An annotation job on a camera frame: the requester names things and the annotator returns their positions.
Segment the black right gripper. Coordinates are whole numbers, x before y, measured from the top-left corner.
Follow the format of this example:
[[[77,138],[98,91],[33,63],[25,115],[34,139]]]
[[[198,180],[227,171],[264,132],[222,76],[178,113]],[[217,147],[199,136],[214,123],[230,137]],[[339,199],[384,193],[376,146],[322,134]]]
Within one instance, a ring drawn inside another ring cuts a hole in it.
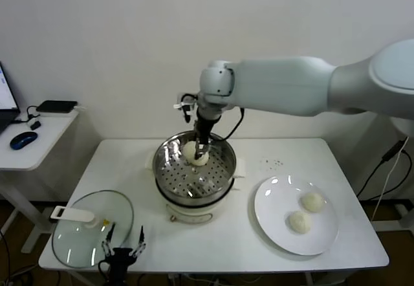
[[[216,120],[208,120],[198,115],[194,125],[195,141],[194,141],[194,159],[198,160],[200,157],[208,156],[210,152],[209,137],[210,133],[216,124]]]

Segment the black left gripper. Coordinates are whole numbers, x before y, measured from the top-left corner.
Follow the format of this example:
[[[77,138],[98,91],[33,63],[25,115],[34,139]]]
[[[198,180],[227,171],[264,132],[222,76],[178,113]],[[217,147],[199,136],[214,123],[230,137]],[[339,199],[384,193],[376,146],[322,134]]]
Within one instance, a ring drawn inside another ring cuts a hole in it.
[[[126,276],[129,266],[136,262],[136,257],[146,249],[144,226],[140,227],[138,246],[132,248],[114,248],[112,251],[111,240],[116,223],[113,223],[102,241],[103,253],[106,256],[105,262],[109,265],[109,272],[106,277],[105,285],[123,286],[127,285]]]

